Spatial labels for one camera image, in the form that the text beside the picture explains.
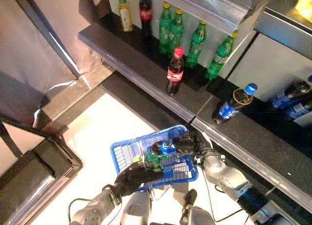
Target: small item in basket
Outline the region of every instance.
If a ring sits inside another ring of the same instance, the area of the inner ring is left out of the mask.
[[[161,165],[161,160],[170,157],[169,154],[158,156],[154,153],[147,152],[144,154],[145,161],[154,166],[154,169],[163,169]]]
[[[168,141],[157,141],[152,145],[151,151],[156,155],[166,155],[175,153],[176,147]]]
[[[133,158],[133,162],[137,163],[137,162],[141,162],[142,161],[142,156],[141,155],[137,155],[136,157]]]

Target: black cable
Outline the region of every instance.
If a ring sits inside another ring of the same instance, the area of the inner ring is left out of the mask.
[[[221,221],[223,221],[223,220],[226,220],[226,219],[230,218],[231,216],[235,215],[236,213],[238,213],[238,212],[240,212],[240,211],[243,210],[243,209],[239,209],[238,211],[235,211],[234,213],[232,213],[232,214],[230,214],[230,215],[224,217],[223,219],[215,220],[215,215],[214,215],[213,206],[212,206],[212,203],[211,203],[210,192],[209,192],[209,188],[208,188],[208,184],[207,184],[205,172],[204,172],[203,168],[202,168],[201,170],[202,170],[202,172],[203,172],[203,175],[204,175],[204,178],[205,178],[205,182],[206,182],[206,187],[207,187],[208,196],[209,196],[209,202],[210,202],[211,213],[212,213],[213,219],[214,219],[214,221],[215,221],[216,223],[221,222]]]
[[[68,206],[68,210],[67,210],[67,216],[68,216],[68,221],[69,223],[71,222],[71,219],[70,219],[70,206],[72,205],[72,203],[74,203],[75,201],[85,201],[85,202],[90,202],[92,200],[89,200],[89,199],[84,199],[84,198],[76,198],[74,200],[71,201],[71,203],[69,204]]]
[[[248,219],[249,219],[249,215],[247,216],[247,219],[245,220],[244,225],[246,225],[246,222],[248,221]]]
[[[112,220],[107,224],[111,224],[111,222],[117,217],[117,215],[119,214],[119,212],[121,211],[121,208],[122,208],[122,202],[120,203],[120,208],[119,208],[119,211],[117,212],[117,214],[112,218]]]
[[[223,192],[222,190],[218,189],[218,186],[217,186],[217,185],[215,185],[214,188],[215,188],[215,190],[217,190],[218,192],[225,193],[225,192]]]

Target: sprite bottle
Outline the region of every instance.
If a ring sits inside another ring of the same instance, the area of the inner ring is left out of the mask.
[[[183,11],[179,8],[175,9],[175,17],[170,27],[169,43],[168,43],[168,57],[173,58],[175,48],[181,45],[181,38],[183,34]]]
[[[169,43],[169,31],[172,24],[172,16],[170,12],[170,3],[164,2],[163,11],[159,21],[159,52],[161,54],[167,54],[168,43]]]
[[[209,69],[206,72],[206,79],[213,80],[218,77],[221,68],[232,53],[233,42],[237,36],[238,31],[235,30],[231,36],[228,36],[225,41],[219,45],[218,50],[209,66]]]
[[[189,54],[186,59],[186,67],[193,69],[196,64],[203,44],[206,40],[206,23],[202,20],[199,22],[197,29],[192,35]]]

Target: coca-cola bottle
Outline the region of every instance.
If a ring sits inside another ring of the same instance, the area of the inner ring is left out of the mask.
[[[181,84],[184,72],[184,61],[182,59],[183,53],[184,50],[182,47],[176,47],[174,51],[174,57],[171,59],[170,65],[168,67],[167,93],[170,95],[175,95],[178,92]]]
[[[152,2],[151,0],[140,0],[140,18],[142,23],[142,36],[149,38],[152,35]]]

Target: shelf edge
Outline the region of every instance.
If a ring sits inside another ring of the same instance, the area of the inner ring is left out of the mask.
[[[142,78],[140,75],[135,73],[133,70],[131,70],[129,67],[127,67],[122,62],[116,60],[108,52],[106,52],[102,48],[98,47],[96,44],[94,44],[88,38],[83,36],[81,33],[78,33],[78,39],[81,40],[88,47],[90,47],[91,49],[96,51],[103,58],[103,60],[106,63],[110,64],[118,72],[120,72],[122,75],[124,75],[130,81],[132,81],[133,83],[138,85],[142,90],[147,92],[149,95],[151,95],[157,101],[159,101],[160,103],[165,105],[167,108],[169,108],[170,110],[175,112],[182,119],[184,119],[187,122],[190,122],[195,117],[195,114],[193,114],[192,112],[188,111],[183,106],[175,103],[169,97],[164,96],[164,92],[163,91],[161,91],[158,88],[156,88],[155,86],[153,86],[146,79]]]
[[[206,125],[204,121],[200,118],[195,118],[191,125],[198,129],[199,131],[203,131],[207,133],[209,137],[213,141],[215,141],[218,145],[220,145],[223,149],[237,158],[239,161],[244,163],[250,169],[258,173],[261,177],[266,179],[268,182],[276,186],[279,190],[285,193],[287,196],[292,198],[298,204],[300,204],[303,208],[305,208],[308,212],[312,213],[311,200],[312,198],[305,194],[298,187],[290,183],[285,177],[281,176],[278,172],[273,170],[271,167],[262,163],[255,156],[250,154],[249,152],[240,148],[236,143],[231,142],[218,131],[214,130],[212,127]]]

